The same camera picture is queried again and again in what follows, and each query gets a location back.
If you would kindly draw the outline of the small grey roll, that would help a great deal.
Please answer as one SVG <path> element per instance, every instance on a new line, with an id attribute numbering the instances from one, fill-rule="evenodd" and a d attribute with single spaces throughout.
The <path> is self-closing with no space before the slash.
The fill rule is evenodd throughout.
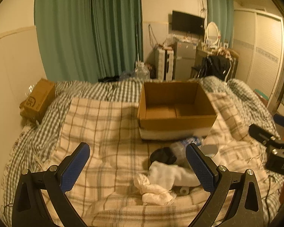
<path id="1" fill-rule="evenodd" d="M 177 195 L 186 196 L 190 193 L 190 187 L 178 187 Z"/>

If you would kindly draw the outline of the blue label floss jar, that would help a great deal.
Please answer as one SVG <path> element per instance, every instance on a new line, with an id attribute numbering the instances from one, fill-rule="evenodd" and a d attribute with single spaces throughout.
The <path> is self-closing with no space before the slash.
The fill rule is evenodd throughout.
<path id="1" fill-rule="evenodd" d="M 190 168 L 190 165 L 186 158 L 186 147 L 190 144 L 195 144 L 197 147 L 201 146 L 203 138 L 199 136 L 191 136 L 184 140 L 174 142 L 170 145 L 170 149 L 173 155 L 176 157 L 175 165 L 183 168 Z"/>

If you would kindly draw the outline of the white socks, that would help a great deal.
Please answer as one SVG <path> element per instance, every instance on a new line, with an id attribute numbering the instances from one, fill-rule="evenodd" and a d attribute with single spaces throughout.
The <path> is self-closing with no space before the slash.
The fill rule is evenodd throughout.
<path id="1" fill-rule="evenodd" d="M 197 187 L 200 185 L 198 178 L 191 169 L 178 165 L 166 165 L 154 161 L 149 168 L 148 179 L 150 184 L 158 184 L 170 190 L 176 187 Z"/>

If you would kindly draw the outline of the white lace cloth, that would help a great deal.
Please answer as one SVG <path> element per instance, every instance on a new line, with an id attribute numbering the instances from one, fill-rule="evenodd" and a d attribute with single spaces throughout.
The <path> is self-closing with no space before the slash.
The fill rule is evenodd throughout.
<path id="1" fill-rule="evenodd" d="M 136 174 L 133 179 L 134 186 L 139 190 L 144 205 L 165 206 L 172 204 L 176 194 L 158 184 L 151 184 L 145 174 Z"/>

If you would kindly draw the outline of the blue white tissue pack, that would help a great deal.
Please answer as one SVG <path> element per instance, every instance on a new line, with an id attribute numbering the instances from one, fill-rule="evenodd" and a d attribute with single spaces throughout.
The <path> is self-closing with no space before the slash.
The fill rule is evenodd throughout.
<path id="1" fill-rule="evenodd" d="M 220 157 L 219 149 L 217 145 L 201 145 L 200 150 L 205 156 L 211 159 L 217 159 Z"/>

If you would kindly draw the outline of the beige plaid blanket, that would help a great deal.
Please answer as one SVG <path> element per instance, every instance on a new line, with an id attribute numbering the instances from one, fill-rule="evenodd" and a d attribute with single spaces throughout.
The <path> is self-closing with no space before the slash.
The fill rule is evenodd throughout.
<path id="1" fill-rule="evenodd" d="M 265 149 L 249 137 L 234 101 L 225 93 L 208 98 L 217 119 L 205 144 L 218 146 L 229 170 L 252 169 L 262 196 L 275 192 L 278 184 L 264 169 Z M 67 196 L 89 226 L 187 226 L 209 196 L 196 187 L 170 205 L 143 204 L 133 179 L 148 170 L 150 154 L 162 144 L 141 140 L 135 103 L 72 98 L 49 164 L 59 164 L 80 142 L 90 146 L 90 157 Z"/>

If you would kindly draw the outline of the wooden dressing table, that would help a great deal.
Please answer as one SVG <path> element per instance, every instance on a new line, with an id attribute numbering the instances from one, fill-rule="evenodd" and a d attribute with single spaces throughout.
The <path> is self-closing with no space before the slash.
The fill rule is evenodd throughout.
<path id="1" fill-rule="evenodd" d="M 195 58 L 195 63 L 194 66 L 191 68 L 191 74 L 190 74 L 190 78 L 202 78 L 199 77 L 199 72 L 201 69 L 201 65 L 202 65 L 202 60 L 203 58 L 206 58 L 207 56 L 210 55 L 220 55 L 223 56 L 227 59 L 230 60 L 231 63 L 231 68 L 230 71 L 228 73 L 228 76 L 225 80 L 225 82 L 227 82 L 230 79 L 235 78 L 236 76 L 236 71 L 237 71 L 237 67 L 239 64 L 239 54 L 236 53 L 234 50 L 230 49 L 230 48 L 225 48 L 225 47 L 219 47 L 216 50 L 213 50 L 212 52 L 206 52 L 206 51 L 202 51 L 202 50 L 197 50 L 196 51 L 196 58 Z"/>

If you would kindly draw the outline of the white sliding wardrobe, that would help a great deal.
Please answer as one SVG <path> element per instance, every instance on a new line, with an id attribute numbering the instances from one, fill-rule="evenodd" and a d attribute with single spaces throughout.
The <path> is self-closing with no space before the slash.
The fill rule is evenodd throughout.
<path id="1" fill-rule="evenodd" d="M 284 58 L 282 17 L 254 9 L 236 9 L 232 48 L 239 54 L 236 79 L 259 90 L 270 103 Z"/>

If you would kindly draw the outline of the brown SF cardboard box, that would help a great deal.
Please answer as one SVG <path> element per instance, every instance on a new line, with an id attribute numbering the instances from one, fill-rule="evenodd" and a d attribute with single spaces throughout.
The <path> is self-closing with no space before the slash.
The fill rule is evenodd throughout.
<path id="1" fill-rule="evenodd" d="M 55 83 L 47 79 L 40 79 L 31 94 L 20 104 L 20 115 L 32 122 L 41 124 L 49 105 L 54 99 Z"/>

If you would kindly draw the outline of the silver mini fridge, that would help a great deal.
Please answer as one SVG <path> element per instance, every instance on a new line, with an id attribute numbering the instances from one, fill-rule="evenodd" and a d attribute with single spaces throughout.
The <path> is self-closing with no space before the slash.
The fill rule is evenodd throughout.
<path id="1" fill-rule="evenodd" d="M 195 63 L 196 46 L 178 41 L 174 45 L 173 79 L 188 80 Z"/>

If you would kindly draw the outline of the white suitcase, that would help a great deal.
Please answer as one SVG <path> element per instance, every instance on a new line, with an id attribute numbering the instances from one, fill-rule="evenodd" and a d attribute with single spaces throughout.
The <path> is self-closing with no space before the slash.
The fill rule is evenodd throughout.
<path id="1" fill-rule="evenodd" d="M 173 77 L 174 52 L 172 48 L 157 48 L 155 51 L 156 78 L 171 81 Z"/>

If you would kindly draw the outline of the green curtain right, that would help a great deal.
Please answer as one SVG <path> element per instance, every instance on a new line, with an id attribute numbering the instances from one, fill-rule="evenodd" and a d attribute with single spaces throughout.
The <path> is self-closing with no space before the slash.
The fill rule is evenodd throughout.
<path id="1" fill-rule="evenodd" d="M 222 45 L 224 42 L 232 46 L 234 0 L 207 0 L 207 21 L 214 22 L 221 33 Z"/>

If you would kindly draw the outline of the green curtain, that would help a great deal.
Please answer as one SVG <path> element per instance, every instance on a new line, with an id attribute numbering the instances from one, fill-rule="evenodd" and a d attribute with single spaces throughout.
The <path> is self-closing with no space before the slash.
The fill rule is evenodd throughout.
<path id="1" fill-rule="evenodd" d="M 224 42 L 232 46 L 234 0 L 207 0 L 207 21 L 214 22 L 221 33 L 222 45 Z"/>
<path id="2" fill-rule="evenodd" d="M 49 80 L 95 83 L 143 60 L 141 0 L 34 0 L 39 51 Z"/>

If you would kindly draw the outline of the large water jug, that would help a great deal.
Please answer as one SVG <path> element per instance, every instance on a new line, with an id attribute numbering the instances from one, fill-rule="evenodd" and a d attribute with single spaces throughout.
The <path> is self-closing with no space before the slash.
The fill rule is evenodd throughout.
<path id="1" fill-rule="evenodd" d="M 150 79 L 150 71 L 142 61 L 135 63 L 134 76 L 138 79 Z"/>

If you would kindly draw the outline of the green curtain left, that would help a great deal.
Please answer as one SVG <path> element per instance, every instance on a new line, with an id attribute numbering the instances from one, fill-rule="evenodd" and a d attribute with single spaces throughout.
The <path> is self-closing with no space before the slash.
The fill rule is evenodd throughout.
<path id="1" fill-rule="evenodd" d="M 39 51 L 49 80 L 95 83 L 143 60 L 141 0 L 34 0 Z"/>

